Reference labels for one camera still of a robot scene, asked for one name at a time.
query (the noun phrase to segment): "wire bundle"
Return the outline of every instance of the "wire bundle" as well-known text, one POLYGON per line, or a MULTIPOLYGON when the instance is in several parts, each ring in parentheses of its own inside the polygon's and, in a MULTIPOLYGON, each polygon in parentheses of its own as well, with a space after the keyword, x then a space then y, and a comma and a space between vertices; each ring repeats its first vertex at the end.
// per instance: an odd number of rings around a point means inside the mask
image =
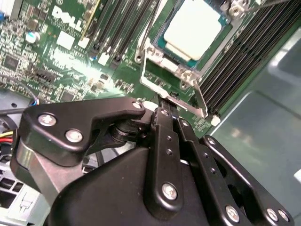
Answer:
MULTIPOLYGON (((40 100, 38 99, 38 97, 25 84, 23 84, 22 82, 18 81, 15 78, 12 78, 12 77, 4 75, 4 74, 0 74, 0 77, 12 80, 13 82, 15 82, 18 85, 22 86, 27 92, 29 92, 29 94, 34 99, 34 102, 32 104, 30 104, 30 106, 34 106, 34 105, 39 105, 40 104, 40 100)), ((0 110, 0 117, 3 116, 3 115, 8 115, 8 114, 20 114, 24 110, 25 110, 25 108, 0 110)))
POLYGON ((9 132, 5 132, 0 134, 0 144, 2 143, 12 143, 13 139, 11 138, 11 136, 13 135, 13 131, 9 131, 9 132))

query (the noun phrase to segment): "integrated circuit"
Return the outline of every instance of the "integrated circuit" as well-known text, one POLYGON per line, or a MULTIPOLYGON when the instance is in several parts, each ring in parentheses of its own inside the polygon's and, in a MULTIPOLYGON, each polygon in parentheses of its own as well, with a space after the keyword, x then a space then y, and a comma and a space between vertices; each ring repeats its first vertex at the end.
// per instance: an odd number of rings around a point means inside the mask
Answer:
POLYGON ((40 14, 39 14, 39 19, 40 19, 40 20, 45 20, 45 19, 46 19, 46 16, 47 16, 47 12, 41 10, 41 11, 40 11, 40 14))
POLYGON ((10 55, 6 55, 5 60, 3 62, 3 66, 6 68, 16 71, 19 65, 19 60, 13 58, 10 55))
POLYGON ((30 31, 35 31, 38 28, 38 24, 39 24, 39 22, 36 19, 30 19, 27 22, 27 28, 30 31))
POLYGON ((195 67, 220 34, 225 20, 204 0, 182 0, 154 45, 179 63, 195 67))
POLYGON ((39 8, 35 7, 34 10, 33 10, 32 15, 35 16, 35 17, 39 17, 40 11, 41 10, 39 8))
POLYGON ((70 102, 70 101, 73 100, 73 98, 74 98, 73 94, 68 93, 67 91, 64 91, 63 94, 62 94, 61 100, 63 102, 70 102))

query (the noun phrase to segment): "screw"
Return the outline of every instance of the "screw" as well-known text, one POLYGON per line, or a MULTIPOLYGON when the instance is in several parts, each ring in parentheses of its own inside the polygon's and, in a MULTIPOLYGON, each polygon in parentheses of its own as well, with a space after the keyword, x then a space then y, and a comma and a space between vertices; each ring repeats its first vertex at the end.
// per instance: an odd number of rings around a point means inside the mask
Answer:
POLYGON ((226 212, 227 212, 227 214, 228 214, 228 217, 229 217, 232 221, 234 221, 234 222, 236 222, 236 223, 239 222, 239 215, 238 215, 236 209, 234 209, 232 206, 226 206, 226 212))
POLYGON ((168 183, 163 184, 162 192, 163 195, 170 200, 175 200, 178 196, 175 187, 168 183))
POLYGON ((147 49, 146 49, 146 51, 147 51, 147 53, 148 54, 150 54, 150 55, 154 55, 155 54, 155 49, 153 49, 152 47, 148 47, 147 49))
POLYGON ((209 143, 211 143, 212 145, 215 145, 215 141, 214 141, 211 137, 208 137, 208 141, 209 141, 209 143))
POLYGON ((267 212, 269 214, 269 217, 272 218, 272 220, 278 221, 278 217, 277 217, 276 213, 274 212, 274 210, 268 208, 267 212))
POLYGON ((135 108, 141 109, 141 105, 140 105, 139 102, 133 102, 133 106, 134 106, 135 108))
POLYGON ((182 120, 182 123, 183 123, 183 125, 184 125, 184 126, 188 126, 188 123, 187 123, 187 121, 185 121, 185 120, 182 120))
POLYGON ((232 16, 238 16, 239 15, 239 9, 237 7, 231 7, 229 12, 232 16))
POLYGON ((54 126, 56 124, 55 117, 50 114, 40 115, 38 121, 43 126, 54 126))
POLYGON ((69 140, 72 143, 78 143, 83 139, 83 135, 79 131, 74 129, 68 130, 65 136, 67 140, 69 140))
POLYGON ((280 216, 282 216, 282 218, 283 218, 285 221, 287 221, 287 222, 290 221, 289 218, 288 218, 288 216, 287 216, 287 214, 284 213, 283 210, 278 210, 278 213, 280 214, 280 216))
POLYGON ((167 112, 167 110, 161 110, 161 113, 164 114, 165 116, 169 116, 169 113, 167 112))

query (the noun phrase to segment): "screw head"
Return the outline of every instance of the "screw head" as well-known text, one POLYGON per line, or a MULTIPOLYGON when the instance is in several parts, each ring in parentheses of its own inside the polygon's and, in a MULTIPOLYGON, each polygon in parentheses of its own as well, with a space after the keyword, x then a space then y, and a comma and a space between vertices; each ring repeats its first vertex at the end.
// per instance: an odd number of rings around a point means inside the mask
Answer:
POLYGON ((133 102, 133 106, 138 109, 142 108, 139 102, 133 102))
POLYGON ((212 145, 215 145, 215 141, 211 137, 208 137, 207 139, 208 139, 209 143, 211 143, 212 145))
POLYGON ((282 216, 282 218, 283 218, 285 221, 287 221, 287 222, 290 221, 290 219, 288 218, 287 214, 284 213, 283 210, 278 210, 278 213, 280 214, 280 216, 282 216))
POLYGON ((65 134, 67 140, 69 140, 72 143, 78 143, 80 141, 82 141, 83 139, 83 135, 81 134, 81 132, 75 130, 75 129, 71 129, 68 130, 65 134))
POLYGON ((165 116, 169 116, 169 113, 167 112, 167 110, 161 110, 161 113, 164 114, 165 116))
POLYGON ((50 114, 40 115, 38 121, 43 126, 54 126, 56 124, 56 118, 50 114))
POLYGON ((277 217, 276 213, 274 212, 274 210, 272 210, 271 208, 268 208, 267 212, 269 214, 269 217, 272 218, 272 220, 278 221, 278 217, 277 217))
POLYGON ((163 195, 169 200, 175 200, 178 196, 175 187, 168 183, 163 184, 162 192, 163 195))
POLYGON ((183 125, 184 125, 184 126, 188 126, 188 123, 187 123, 187 121, 185 121, 185 120, 182 120, 182 123, 183 123, 183 125))
POLYGON ((239 222, 239 215, 238 215, 236 209, 234 209, 232 206, 226 206, 226 212, 227 212, 227 214, 228 214, 228 217, 229 217, 232 221, 234 221, 234 222, 236 222, 236 223, 239 222))

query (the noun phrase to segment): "chip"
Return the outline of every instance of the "chip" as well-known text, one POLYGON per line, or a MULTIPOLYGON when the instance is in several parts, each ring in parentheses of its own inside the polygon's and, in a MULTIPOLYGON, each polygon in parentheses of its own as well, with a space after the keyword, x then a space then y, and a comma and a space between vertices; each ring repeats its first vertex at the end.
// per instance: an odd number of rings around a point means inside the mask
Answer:
POLYGON ((31 31, 35 31, 38 28, 39 22, 36 19, 30 19, 27 22, 27 28, 31 31))
POLYGON ((93 7, 93 5, 92 5, 90 2, 88 2, 88 3, 87 3, 86 9, 87 9, 87 10, 91 10, 92 7, 93 7))
POLYGON ((33 10, 33 14, 32 15, 35 16, 35 17, 39 17, 40 11, 41 10, 39 8, 35 7, 34 10, 33 10))
POLYGON ((39 19, 45 20, 45 19, 46 19, 46 16, 47 16, 47 12, 41 11, 41 12, 40 12, 40 15, 39 15, 39 19))
POLYGON ((6 55, 3 66, 5 66, 6 68, 8 68, 10 70, 16 71, 18 64, 19 64, 19 60, 15 59, 9 55, 6 55))
POLYGON ((74 95, 72 95, 71 93, 68 93, 66 91, 64 91, 63 95, 62 95, 62 101, 64 102, 70 102, 72 101, 74 98, 74 95))
POLYGON ((100 78, 103 80, 108 80, 109 77, 106 74, 101 74, 100 78))

